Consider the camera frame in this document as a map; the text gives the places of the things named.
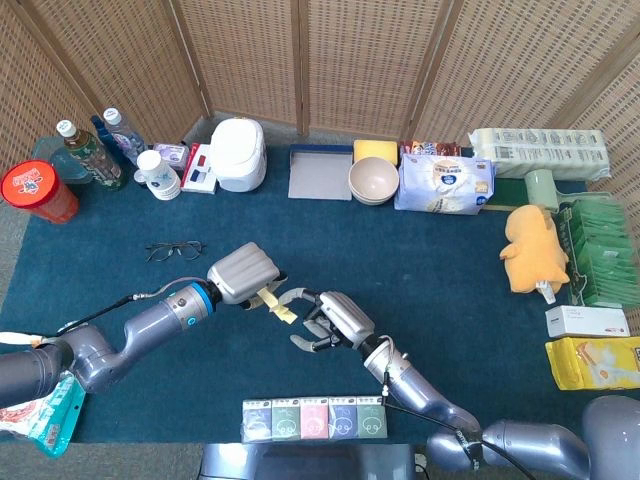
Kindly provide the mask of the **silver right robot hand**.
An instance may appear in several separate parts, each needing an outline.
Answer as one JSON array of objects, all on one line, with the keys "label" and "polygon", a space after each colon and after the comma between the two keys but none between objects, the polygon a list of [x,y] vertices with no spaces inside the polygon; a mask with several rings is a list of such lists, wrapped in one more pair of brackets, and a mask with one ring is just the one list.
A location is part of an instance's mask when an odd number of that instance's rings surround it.
[{"label": "silver right robot hand", "polygon": [[336,291],[316,293],[305,288],[291,289],[278,298],[279,306],[303,299],[313,304],[303,319],[305,328],[317,337],[310,341],[291,335],[300,350],[315,353],[344,345],[357,350],[375,331],[374,322],[347,295]]}]

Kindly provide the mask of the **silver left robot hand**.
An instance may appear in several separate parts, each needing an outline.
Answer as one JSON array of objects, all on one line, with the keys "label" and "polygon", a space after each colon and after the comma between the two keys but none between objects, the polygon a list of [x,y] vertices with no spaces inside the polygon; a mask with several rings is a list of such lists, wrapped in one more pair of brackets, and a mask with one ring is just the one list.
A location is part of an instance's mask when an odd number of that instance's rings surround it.
[{"label": "silver left robot hand", "polygon": [[272,293],[287,280],[271,258],[255,242],[248,242],[213,264],[207,281],[220,292],[227,305],[251,310],[264,304],[258,292]]}]

